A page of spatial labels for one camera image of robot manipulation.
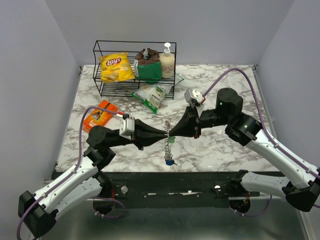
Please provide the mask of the green key tag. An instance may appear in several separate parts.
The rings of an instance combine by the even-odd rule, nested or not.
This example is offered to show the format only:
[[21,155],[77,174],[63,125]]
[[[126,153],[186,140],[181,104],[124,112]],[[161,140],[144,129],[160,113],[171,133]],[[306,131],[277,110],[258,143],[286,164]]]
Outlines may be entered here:
[[174,137],[174,136],[170,136],[170,137],[168,138],[168,142],[169,142],[170,144],[173,144],[173,143],[175,142],[175,137]]

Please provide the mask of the metal disc keyring organizer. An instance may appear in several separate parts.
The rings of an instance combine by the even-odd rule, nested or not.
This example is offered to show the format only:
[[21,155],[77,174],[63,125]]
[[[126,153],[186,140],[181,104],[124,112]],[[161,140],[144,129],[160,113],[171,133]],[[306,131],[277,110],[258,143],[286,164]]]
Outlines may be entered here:
[[173,155],[171,153],[171,147],[170,147],[170,143],[168,138],[170,137],[169,133],[170,133],[170,123],[166,120],[164,123],[164,130],[167,133],[167,137],[165,139],[165,143],[164,143],[164,160],[172,160],[173,159]]

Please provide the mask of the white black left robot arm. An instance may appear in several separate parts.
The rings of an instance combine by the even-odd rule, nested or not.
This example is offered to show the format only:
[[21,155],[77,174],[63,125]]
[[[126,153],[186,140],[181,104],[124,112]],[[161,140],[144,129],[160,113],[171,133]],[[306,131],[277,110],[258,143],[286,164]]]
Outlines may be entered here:
[[35,193],[25,191],[20,195],[17,230],[25,225],[35,238],[42,237],[61,216],[82,201],[110,195],[111,180],[102,169],[116,155],[112,147],[133,144],[143,150],[166,137],[165,131],[139,119],[126,118],[115,130],[94,126],[86,140],[89,147],[80,151],[78,163]]

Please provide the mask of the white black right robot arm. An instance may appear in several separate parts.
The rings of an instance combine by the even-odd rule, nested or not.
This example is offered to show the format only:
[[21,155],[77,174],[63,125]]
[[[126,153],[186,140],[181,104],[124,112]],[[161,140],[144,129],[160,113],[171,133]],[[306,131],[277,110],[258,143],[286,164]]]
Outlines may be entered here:
[[218,91],[214,109],[204,110],[204,98],[196,90],[184,94],[189,106],[169,135],[197,139],[202,129],[225,126],[233,141],[258,153],[275,166],[282,177],[238,171],[231,180],[230,191],[241,196],[260,192],[285,199],[292,207],[309,212],[320,195],[320,172],[292,153],[264,130],[262,123],[242,112],[243,98],[232,88]]

